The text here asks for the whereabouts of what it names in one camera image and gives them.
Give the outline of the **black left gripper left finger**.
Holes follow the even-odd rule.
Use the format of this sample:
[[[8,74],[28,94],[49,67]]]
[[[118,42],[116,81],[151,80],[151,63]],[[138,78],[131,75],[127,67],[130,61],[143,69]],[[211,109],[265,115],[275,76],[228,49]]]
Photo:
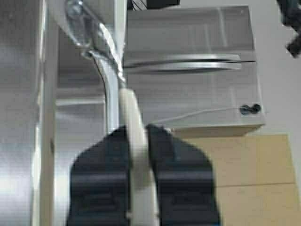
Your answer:
[[[128,226],[129,144],[125,127],[114,130],[74,160],[67,226]]]

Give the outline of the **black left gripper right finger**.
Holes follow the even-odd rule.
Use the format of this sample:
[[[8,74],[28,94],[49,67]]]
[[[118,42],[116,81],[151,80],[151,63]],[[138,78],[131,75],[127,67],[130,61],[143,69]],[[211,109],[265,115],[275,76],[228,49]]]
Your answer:
[[[162,226],[219,226],[213,166],[194,145],[162,127],[146,127]]]

